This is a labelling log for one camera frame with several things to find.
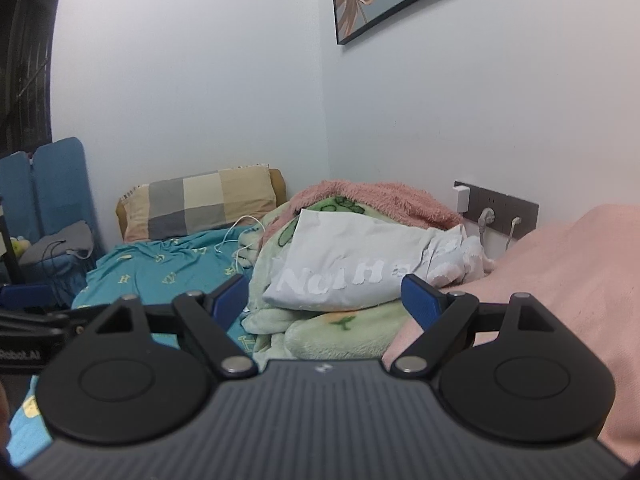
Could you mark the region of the light grey t-shirt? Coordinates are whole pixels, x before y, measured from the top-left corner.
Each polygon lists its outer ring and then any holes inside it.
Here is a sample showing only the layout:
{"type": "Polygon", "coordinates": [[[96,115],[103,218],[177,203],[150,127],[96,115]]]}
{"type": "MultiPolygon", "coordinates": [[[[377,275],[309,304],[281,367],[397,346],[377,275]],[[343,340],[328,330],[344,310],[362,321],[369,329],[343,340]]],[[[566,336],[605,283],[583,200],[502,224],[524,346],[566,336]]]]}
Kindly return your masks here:
{"type": "Polygon", "coordinates": [[[397,300],[408,274],[444,288],[484,278],[494,267],[480,238],[461,224],[422,229],[305,209],[262,300],[290,310],[358,310],[397,300]]]}

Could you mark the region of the grey cloth on chair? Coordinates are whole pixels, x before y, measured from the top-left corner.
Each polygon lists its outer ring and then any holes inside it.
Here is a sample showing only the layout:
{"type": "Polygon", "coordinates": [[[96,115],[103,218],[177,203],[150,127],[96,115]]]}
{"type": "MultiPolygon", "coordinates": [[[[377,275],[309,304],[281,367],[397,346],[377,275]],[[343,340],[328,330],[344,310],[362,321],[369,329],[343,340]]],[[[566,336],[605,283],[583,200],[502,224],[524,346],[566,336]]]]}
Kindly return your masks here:
{"type": "Polygon", "coordinates": [[[36,263],[60,255],[71,255],[81,260],[88,259],[94,252],[94,239],[90,226],[84,220],[75,222],[55,234],[40,238],[29,247],[18,260],[20,266],[34,266],[36,263]]]}

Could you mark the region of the pink fluffy blanket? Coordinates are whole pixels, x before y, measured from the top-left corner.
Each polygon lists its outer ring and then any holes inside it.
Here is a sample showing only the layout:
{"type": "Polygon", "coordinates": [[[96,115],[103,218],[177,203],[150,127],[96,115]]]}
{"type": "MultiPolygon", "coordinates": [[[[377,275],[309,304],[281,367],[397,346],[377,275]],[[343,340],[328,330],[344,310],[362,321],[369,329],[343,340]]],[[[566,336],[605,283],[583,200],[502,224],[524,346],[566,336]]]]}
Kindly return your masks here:
{"type": "MultiPolygon", "coordinates": [[[[406,226],[439,229],[460,217],[427,192],[400,183],[323,181],[266,215],[262,250],[283,246],[299,211],[322,200],[406,226]]],[[[463,285],[483,301],[530,292],[613,373],[615,402],[602,441],[624,460],[639,457],[639,208],[601,205],[575,222],[536,229],[509,249],[495,270],[463,285]]]]}

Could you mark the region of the teal patterned bed sheet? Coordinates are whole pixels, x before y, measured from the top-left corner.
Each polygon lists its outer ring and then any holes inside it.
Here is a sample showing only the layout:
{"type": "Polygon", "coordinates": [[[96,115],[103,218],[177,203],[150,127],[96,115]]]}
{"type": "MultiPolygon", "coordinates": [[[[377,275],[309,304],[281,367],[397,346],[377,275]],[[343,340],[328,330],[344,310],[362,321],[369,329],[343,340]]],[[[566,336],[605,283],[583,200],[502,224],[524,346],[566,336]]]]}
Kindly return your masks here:
{"type": "MultiPolygon", "coordinates": [[[[204,231],[159,242],[135,242],[117,246],[96,263],[86,287],[70,305],[72,309],[110,304],[122,295],[139,296],[144,304],[168,304],[190,290],[211,292],[234,274],[252,277],[257,258],[257,231],[233,229],[204,231]]],[[[253,352],[255,336],[241,320],[247,308],[228,330],[228,335],[247,354],[253,352]]],[[[51,442],[35,400],[37,377],[30,380],[22,406],[13,416],[8,444],[13,466],[22,466],[51,442]]]]}

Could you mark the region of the checkered beige grey pillow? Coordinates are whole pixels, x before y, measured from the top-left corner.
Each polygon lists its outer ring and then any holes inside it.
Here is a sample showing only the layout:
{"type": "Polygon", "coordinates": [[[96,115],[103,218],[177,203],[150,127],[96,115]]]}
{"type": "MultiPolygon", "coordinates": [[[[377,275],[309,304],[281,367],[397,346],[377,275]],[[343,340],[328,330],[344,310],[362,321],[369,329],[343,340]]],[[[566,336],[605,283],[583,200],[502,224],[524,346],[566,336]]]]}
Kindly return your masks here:
{"type": "Polygon", "coordinates": [[[140,184],[116,205],[125,243],[166,240],[262,218],[286,201],[280,170],[252,165],[140,184]]]}

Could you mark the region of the yellow plush toy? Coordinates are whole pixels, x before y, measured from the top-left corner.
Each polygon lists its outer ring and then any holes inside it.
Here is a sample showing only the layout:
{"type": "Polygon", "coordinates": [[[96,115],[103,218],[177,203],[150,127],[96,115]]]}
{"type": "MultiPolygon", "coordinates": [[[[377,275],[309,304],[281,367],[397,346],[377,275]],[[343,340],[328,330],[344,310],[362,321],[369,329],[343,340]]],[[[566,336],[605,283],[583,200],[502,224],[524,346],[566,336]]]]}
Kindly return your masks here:
{"type": "Polygon", "coordinates": [[[24,253],[29,250],[29,247],[32,246],[32,243],[29,240],[26,240],[24,237],[11,237],[11,244],[14,252],[15,258],[20,260],[24,253]]]}

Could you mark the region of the white charger plug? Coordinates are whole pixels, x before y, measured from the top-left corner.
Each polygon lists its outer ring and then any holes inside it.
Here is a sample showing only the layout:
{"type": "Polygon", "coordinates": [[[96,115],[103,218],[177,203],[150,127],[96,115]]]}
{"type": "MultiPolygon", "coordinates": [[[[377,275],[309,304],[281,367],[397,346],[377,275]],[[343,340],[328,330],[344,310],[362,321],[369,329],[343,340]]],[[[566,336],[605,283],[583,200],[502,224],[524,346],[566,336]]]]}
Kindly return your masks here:
{"type": "Polygon", "coordinates": [[[452,190],[454,191],[454,206],[458,214],[465,214],[469,210],[471,189],[466,185],[455,185],[452,190]]]}

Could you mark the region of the blue covered chair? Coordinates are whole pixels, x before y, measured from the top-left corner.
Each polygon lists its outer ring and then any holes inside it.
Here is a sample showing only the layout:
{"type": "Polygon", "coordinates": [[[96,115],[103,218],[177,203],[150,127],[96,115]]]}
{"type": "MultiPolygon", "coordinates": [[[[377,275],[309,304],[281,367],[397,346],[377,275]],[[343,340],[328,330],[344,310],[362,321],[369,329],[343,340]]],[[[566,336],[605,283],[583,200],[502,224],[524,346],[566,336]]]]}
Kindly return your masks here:
{"type": "Polygon", "coordinates": [[[27,283],[48,285],[57,302],[70,306],[104,255],[81,140],[72,136],[40,146],[32,156],[2,157],[1,198],[9,234],[32,245],[81,220],[90,226],[94,252],[86,260],[60,255],[34,266],[20,266],[17,260],[27,283]]]}

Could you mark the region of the grey wall socket panel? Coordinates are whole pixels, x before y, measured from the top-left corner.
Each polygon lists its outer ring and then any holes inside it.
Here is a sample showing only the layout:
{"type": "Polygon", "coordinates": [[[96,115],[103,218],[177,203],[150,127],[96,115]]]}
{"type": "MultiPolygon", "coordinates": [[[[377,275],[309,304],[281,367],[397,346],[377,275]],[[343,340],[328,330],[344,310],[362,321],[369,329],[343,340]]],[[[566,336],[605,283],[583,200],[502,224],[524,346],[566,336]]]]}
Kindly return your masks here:
{"type": "Polygon", "coordinates": [[[497,233],[519,240],[536,229],[538,204],[471,183],[454,182],[454,186],[457,184],[471,189],[469,210],[461,214],[465,220],[476,223],[485,209],[491,209],[495,219],[487,226],[497,233]]]}

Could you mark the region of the light green fleece blanket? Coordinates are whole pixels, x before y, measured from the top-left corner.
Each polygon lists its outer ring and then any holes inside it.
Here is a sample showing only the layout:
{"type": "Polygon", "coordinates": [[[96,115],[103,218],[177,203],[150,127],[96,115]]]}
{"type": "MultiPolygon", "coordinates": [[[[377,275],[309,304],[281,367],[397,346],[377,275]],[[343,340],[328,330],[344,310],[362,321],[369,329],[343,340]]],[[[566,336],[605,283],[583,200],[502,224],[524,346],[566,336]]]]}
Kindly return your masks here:
{"type": "Polygon", "coordinates": [[[367,359],[378,358],[405,324],[408,314],[400,297],[387,304],[349,311],[316,312],[270,306],[262,300],[277,260],[284,255],[305,210],[353,212],[378,220],[373,209],[341,197],[322,200],[300,211],[283,205],[268,214],[250,281],[250,302],[242,326],[256,337],[254,358],[260,365],[275,359],[367,359]]]}

